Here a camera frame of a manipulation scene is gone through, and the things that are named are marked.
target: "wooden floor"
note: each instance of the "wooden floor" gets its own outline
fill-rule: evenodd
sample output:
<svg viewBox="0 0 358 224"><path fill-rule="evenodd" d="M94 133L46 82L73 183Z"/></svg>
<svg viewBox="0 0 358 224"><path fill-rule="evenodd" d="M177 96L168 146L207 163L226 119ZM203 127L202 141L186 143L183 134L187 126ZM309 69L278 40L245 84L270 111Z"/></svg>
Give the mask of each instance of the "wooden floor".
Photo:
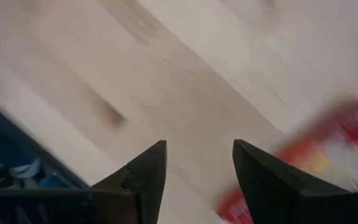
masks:
<svg viewBox="0 0 358 224"><path fill-rule="evenodd" d="M355 0L0 0L0 109L89 184L166 139L160 223L217 223L233 139L346 96Z"/></svg>

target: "hardwood floor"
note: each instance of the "hardwood floor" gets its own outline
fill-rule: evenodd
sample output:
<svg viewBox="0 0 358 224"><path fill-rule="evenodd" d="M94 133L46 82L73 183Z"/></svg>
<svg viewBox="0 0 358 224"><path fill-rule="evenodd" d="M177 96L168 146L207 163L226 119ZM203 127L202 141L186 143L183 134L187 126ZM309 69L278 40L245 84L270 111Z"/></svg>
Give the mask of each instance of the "hardwood floor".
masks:
<svg viewBox="0 0 358 224"><path fill-rule="evenodd" d="M233 139L272 152L358 95L358 3L337 5L0 0L0 109L89 184L166 139L160 223L218 222Z"/></svg>

